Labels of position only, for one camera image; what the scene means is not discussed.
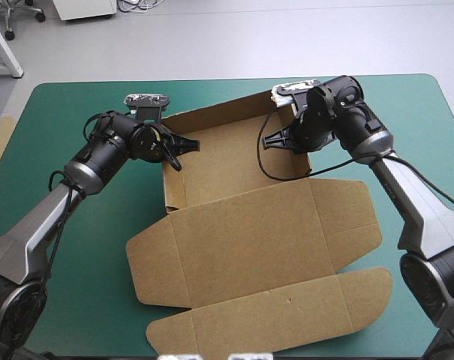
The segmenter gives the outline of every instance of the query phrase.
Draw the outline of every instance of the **green tabletop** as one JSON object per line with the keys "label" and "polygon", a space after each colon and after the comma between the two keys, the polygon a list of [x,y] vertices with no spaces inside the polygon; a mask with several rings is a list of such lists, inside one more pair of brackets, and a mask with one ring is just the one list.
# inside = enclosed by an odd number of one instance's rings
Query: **green tabletop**
{"label": "green tabletop", "polygon": [[[78,82],[38,86],[0,163],[0,235],[47,194],[49,174],[84,145],[85,120],[126,108],[134,92],[170,96],[167,114],[270,89],[296,79],[166,82]],[[454,196],[454,118],[437,81],[428,75],[359,76],[366,100],[395,135],[399,155]],[[313,154],[315,169],[348,159],[336,142]],[[391,302],[367,329],[281,352],[283,356],[418,356],[436,332],[401,279],[396,250],[402,220],[368,167],[353,164],[326,174],[368,184],[383,232],[379,249],[344,271],[387,267]],[[65,228],[50,281],[50,298],[28,347],[57,355],[152,356],[145,328],[181,309],[140,304],[125,244],[165,216],[161,166],[130,161],[105,190],[89,197]]]}

